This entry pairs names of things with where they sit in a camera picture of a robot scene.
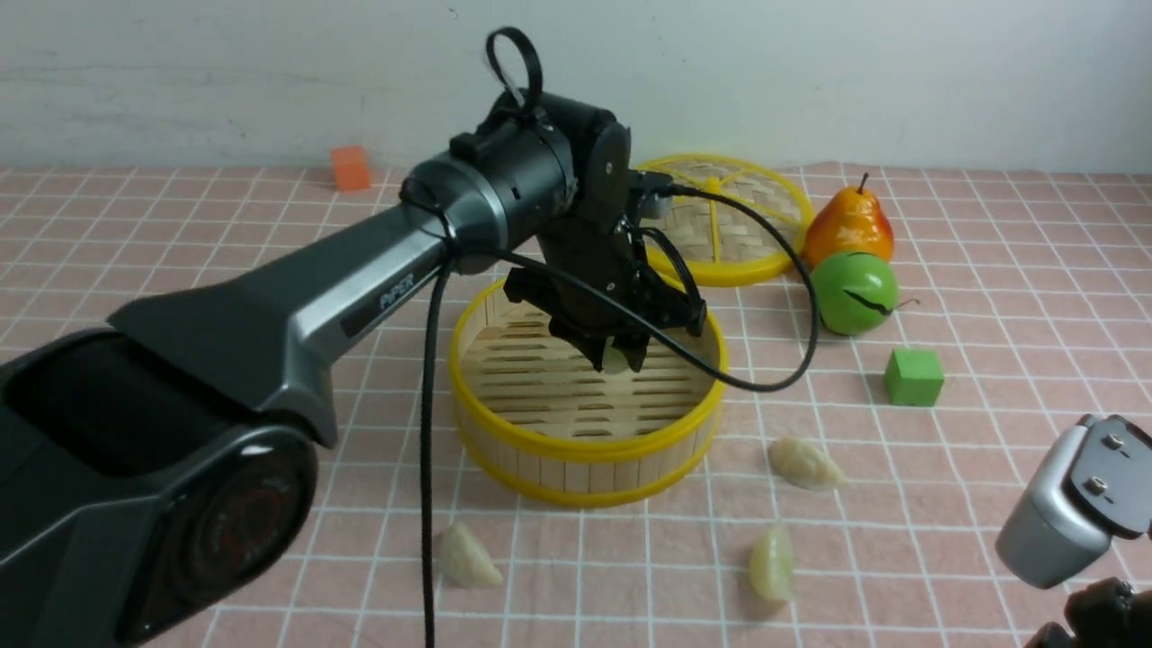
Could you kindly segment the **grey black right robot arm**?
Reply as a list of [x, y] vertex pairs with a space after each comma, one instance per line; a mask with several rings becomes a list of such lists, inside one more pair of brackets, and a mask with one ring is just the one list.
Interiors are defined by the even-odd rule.
[[[996, 534], [1000, 562], [1021, 582], [1052, 590], [1112, 548], [1149, 537], [1151, 439], [1123, 416], [1083, 415], [1041, 460]], [[1063, 621], [1029, 647], [1149, 647], [1151, 598], [1124, 579], [1098, 580], [1066, 600]]]

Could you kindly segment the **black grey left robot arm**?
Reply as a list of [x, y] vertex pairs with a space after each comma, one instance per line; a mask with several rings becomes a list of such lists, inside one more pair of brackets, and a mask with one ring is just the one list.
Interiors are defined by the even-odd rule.
[[503, 92], [382, 213], [5, 361], [3, 647], [137, 647], [266, 572], [338, 442], [332, 366], [445, 271], [537, 238], [513, 300], [594, 366], [700, 336], [698, 291], [649, 268], [664, 181], [630, 148], [608, 110]]

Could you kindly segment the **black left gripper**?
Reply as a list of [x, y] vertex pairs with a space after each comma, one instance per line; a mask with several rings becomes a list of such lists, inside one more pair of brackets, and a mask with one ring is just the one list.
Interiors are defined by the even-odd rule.
[[707, 306], [662, 229], [645, 227], [636, 217], [623, 217], [608, 232], [562, 219], [539, 239], [543, 269], [510, 270], [503, 294], [546, 312], [551, 336], [571, 344], [596, 372], [604, 370], [606, 346], [614, 346], [631, 372], [641, 372], [649, 327], [702, 336]]

